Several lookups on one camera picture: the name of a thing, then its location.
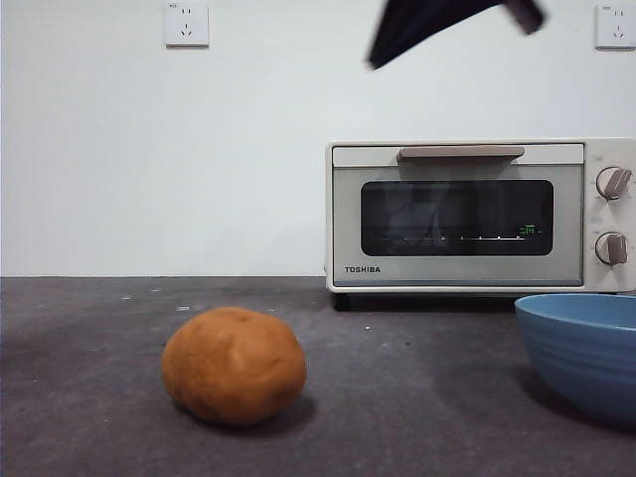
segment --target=power outlet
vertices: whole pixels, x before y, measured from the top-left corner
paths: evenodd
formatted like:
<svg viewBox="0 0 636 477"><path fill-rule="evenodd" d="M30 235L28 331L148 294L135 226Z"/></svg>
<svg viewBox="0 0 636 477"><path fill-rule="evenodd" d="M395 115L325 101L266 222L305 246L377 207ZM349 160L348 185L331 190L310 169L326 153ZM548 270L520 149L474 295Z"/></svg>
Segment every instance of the power outlet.
<svg viewBox="0 0 636 477"><path fill-rule="evenodd" d="M165 10L164 37L167 47L206 47L210 44L208 5L169 3Z"/></svg>
<svg viewBox="0 0 636 477"><path fill-rule="evenodd" d="M636 4L596 6L596 48L636 48Z"/></svg>

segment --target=bowl rim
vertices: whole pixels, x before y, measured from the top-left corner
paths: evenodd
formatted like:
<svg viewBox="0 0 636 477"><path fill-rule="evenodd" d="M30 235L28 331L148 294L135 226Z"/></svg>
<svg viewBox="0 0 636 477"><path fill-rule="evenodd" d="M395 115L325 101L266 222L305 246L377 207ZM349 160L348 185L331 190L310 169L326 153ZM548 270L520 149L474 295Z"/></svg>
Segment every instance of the bowl rim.
<svg viewBox="0 0 636 477"><path fill-rule="evenodd" d="M540 293L537 295L524 296L522 298L518 298L517 300L515 300L515 310L523 311L533 316L547 318L550 320L559 321L561 323L578 325L581 327L598 328L603 330L620 330L621 332L636 333L636 323L634 324L634 326L620 326L620 325L610 325L610 324L606 324L606 323L602 323L598 321L593 321L593 322L582 321L576 318L555 316L555 315L550 315L546 313L537 313L536 311L529 310L528 305L526 304L527 301L535 301L535 300L541 301L543 298L546 298L546 297L557 297L557 296L562 298L567 298L567 297L579 298L583 296L595 296L595 297L602 297L604 300L611 300L611 301L624 300L624 299L636 300L635 295L605 295L601 293Z"/></svg>

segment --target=oven foot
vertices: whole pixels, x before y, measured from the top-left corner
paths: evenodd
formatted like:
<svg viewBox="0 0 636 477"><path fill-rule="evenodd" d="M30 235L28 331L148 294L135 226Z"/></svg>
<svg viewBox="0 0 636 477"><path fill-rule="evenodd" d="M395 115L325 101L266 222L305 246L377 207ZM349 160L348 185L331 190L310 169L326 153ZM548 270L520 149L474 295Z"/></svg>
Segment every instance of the oven foot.
<svg viewBox="0 0 636 477"><path fill-rule="evenodd" d="M347 293L332 293L331 304L336 311L349 311L351 310L351 296Z"/></svg>

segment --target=oven door handle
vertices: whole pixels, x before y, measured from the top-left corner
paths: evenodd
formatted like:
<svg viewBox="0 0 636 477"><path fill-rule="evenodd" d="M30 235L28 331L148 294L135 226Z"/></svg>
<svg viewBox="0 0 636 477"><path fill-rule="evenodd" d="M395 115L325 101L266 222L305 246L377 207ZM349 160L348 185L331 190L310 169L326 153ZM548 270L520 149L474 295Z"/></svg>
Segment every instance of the oven door handle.
<svg viewBox="0 0 636 477"><path fill-rule="evenodd" d="M523 156L526 149L523 146L413 146L403 147L397 154L398 161L412 161L418 159L439 158L481 158L510 160Z"/></svg>

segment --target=toshiba logo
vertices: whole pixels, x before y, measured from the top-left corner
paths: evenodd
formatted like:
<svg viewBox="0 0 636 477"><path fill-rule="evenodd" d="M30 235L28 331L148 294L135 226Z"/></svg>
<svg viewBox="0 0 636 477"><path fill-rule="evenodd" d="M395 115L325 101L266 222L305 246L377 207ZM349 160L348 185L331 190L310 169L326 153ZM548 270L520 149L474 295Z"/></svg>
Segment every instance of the toshiba logo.
<svg viewBox="0 0 636 477"><path fill-rule="evenodd" d="M380 273L378 266L345 266L347 273Z"/></svg>

